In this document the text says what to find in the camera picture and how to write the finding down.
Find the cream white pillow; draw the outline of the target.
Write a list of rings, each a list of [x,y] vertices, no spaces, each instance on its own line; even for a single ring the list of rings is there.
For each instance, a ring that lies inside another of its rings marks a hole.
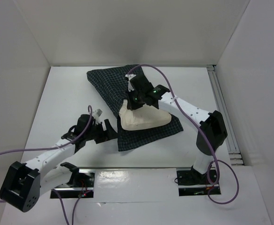
[[[157,128],[171,122],[171,114],[153,106],[143,105],[137,110],[129,110],[127,100],[119,110],[120,124],[124,130],[137,131],[150,128]]]

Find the dark checkered pillowcase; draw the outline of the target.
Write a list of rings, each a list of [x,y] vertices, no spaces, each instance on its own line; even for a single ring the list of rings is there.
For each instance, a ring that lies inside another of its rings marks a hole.
[[[125,91],[127,90],[127,81],[125,80],[125,75],[133,67],[135,67],[134,64],[122,67],[95,69],[87,72],[88,81],[95,87],[117,119],[119,152],[134,150],[184,131],[179,119],[173,115],[171,116],[170,123],[160,127],[134,131],[128,131],[122,128],[118,113],[126,99]]]

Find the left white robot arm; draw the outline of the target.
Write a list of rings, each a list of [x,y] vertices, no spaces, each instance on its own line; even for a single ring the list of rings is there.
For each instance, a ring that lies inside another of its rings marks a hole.
[[[95,114],[82,114],[77,124],[62,135],[52,150],[24,163],[16,161],[9,167],[0,188],[0,199],[27,212],[41,195],[59,185],[87,190],[94,184],[94,175],[81,173],[79,167],[66,162],[66,159],[77,153],[88,141],[99,144],[117,137],[108,119],[100,122]]]

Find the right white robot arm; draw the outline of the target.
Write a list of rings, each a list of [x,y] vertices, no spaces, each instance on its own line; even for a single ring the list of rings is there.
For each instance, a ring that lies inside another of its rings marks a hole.
[[[171,120],[185,120],[197,132],[199,154],[191,167],[191,178],[197,184],[207,179],[216,150],[227,138],[224,119],[219,111],[202,110],[174,94],[171,86],[153,86],[145,75],[126,74],[127,99],[119,111],[124,130],[161,128]]]

